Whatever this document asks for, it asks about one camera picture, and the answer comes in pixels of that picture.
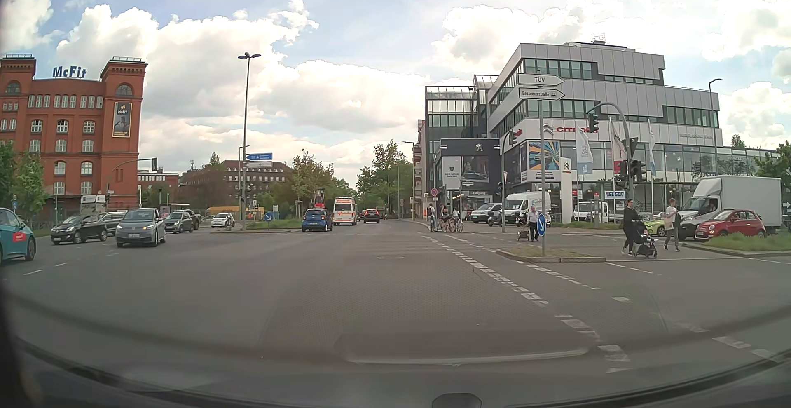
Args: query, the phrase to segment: car wheel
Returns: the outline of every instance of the car wheel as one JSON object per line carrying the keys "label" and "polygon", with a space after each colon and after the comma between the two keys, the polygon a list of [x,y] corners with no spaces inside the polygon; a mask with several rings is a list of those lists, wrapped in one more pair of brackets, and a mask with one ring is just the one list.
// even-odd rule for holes
{"label": "car wheel", "polygon": [[28,241],[28,252],[25,254],[25,261],[33,261],[35,258],[35,239]]}

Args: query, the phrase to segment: stroller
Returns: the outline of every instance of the stroller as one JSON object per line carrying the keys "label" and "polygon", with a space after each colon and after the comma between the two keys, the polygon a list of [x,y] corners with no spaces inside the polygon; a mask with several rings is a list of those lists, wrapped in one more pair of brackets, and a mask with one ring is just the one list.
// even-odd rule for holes
{"label": "stroller", "polygon": [[634,256],[645,255],[648,257],[657,257],[657,247],[654,243],[655,240],[650,234],[646,232],[646,225],[642,221],[634,222],[634,243],[638,248],[634,251]]}

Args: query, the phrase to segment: teal car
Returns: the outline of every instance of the teal car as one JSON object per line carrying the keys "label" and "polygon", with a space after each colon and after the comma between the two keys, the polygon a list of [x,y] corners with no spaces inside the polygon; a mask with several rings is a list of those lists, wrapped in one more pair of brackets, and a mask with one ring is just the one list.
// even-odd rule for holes
{"label": "teal car", "polygon": [[0,207],[0,261],[35,258],[35,236],[13,211]]}

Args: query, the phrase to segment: blue car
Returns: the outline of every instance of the blue car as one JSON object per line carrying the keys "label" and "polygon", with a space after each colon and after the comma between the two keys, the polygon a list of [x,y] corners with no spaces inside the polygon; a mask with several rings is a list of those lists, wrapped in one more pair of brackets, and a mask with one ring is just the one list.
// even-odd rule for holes
{"label": "blue car", "polygon": [[302,217],[302,231],[332,231],[332,217],[326,209],[308,209]]}
{"label": "blue car", "polygon": [[13,211],[0,207],[0,261],[35,258],[35,236]]}

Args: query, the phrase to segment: asphalt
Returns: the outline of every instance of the asphalt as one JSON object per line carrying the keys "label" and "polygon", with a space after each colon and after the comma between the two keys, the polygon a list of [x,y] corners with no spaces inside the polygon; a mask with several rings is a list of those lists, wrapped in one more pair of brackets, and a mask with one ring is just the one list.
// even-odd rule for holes
{"label": "asphalt", "polygon": [[[791,347],[791,258],[682,248],[635,260],[620,255],[617,233],[552,228],[549,246],[608,262],[530,264],[496,253],[539,245],[509,229],[443,234],[383,221],[327,233],[196,231],[124,249],[112,238],[41,239],[35,261],[1,271],[16,332],[31,345],[169,387],[291,403],[286,388],[306,369],[323,383],[352,376],[370,397],[400,385],[429,397],[439,385],[509,404],[528,402],[509,391],[524,392],[526,376],[529,402],[584,398]],[[267,385],[242,383],[259,373]]]}

